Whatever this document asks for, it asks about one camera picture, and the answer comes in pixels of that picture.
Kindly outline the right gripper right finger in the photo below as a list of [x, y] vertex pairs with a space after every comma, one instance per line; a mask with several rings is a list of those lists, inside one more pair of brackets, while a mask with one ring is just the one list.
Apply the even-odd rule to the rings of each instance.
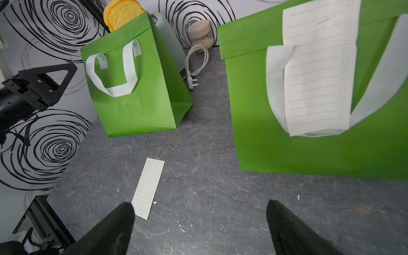
[[277, 200], [269, 201], [266, 218], [277, 255], [341, 254]]

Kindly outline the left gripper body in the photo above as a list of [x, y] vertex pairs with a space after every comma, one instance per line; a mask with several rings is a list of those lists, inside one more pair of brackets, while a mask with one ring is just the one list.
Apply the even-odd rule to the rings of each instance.
[[1, 89], [1, 134], [21, 120], [27, 120], [37, 110], [33, 103], [38, 101], [38, 94], [27, 90], [21, 95], [4, 87]]

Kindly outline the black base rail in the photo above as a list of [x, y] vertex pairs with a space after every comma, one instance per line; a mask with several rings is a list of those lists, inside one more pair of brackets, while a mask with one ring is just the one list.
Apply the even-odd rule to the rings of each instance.
[[75, 239], [46, 199], [39, 195], [33, 199], [9, 240], [22, 243], [29, 253], [51, 250], [60, 255]]

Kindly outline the right toast slice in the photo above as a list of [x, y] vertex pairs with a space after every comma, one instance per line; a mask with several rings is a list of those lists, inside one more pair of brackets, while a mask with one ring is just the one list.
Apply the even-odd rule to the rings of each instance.
[[104, 9], [103, 20], [110, 32], [114, 32], [137, 18], [145, 10], [135, 0], [110, 1]]

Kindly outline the paper receipt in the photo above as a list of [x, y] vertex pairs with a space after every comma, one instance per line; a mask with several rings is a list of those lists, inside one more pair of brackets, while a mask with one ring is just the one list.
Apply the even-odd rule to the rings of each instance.
[[360, 1], [310, 1], [283, 11], [290, 136], [324, 136], [350, 126]]
[[131, 204], [135, 215], [148, 220], [165, 162], [147, 158]]

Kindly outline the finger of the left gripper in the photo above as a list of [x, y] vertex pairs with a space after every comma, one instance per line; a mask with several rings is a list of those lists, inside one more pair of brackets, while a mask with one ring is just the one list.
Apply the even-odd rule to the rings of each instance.
[[[57, 83], [50, 74], [60, 71], [65, 71], [66, 74], [63, 81]], [[72, 63], [21, 70], [5, 80], [3, 86], [17, 95], [32, 90], [38, 94], [38, 101], [34, 102], [33, 106], [38, 111], [44, 111], [58, 103], [76, 71], [77, 67]]]

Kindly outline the mint green toaster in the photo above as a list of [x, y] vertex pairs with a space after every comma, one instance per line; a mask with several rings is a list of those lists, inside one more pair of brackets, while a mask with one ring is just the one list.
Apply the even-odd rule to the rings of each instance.
[[172, 29], [168, 20], [165, 19], [160, 13], [154, 12], [150, 14], [150, 16], [154, 20], [166, 47], [170, 51], [178, 71], [181, 72], [185, 68], [185, 60], [187, 55], [181, 43], [178, 41], [175, 31]]

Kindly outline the green tote bag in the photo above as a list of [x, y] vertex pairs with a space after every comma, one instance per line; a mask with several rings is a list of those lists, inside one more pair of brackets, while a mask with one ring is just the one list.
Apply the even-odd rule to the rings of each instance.
[[193, 101], [153, 19], [143, 13], [81, 49], [109, 138], [175, 130]]
[[241, 170], [407, 179], [407, 1], [287, 1], [217, 31]]

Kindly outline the beige lidded jar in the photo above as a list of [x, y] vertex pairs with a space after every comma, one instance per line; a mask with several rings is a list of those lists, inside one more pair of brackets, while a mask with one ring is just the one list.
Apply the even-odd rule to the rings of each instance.
[[202, 45], [210, 49], [214, 45], [213, 31], [210, 21], [207, 19], [191, 24], [188, 27], [188, 35], [193, 46]]

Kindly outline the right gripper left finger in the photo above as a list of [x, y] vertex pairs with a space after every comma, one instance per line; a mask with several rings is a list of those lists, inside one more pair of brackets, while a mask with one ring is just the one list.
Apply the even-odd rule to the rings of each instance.
[[131, 203], [121, 203], [64, 255], [125, 255], [127, 253], [135, 211]]

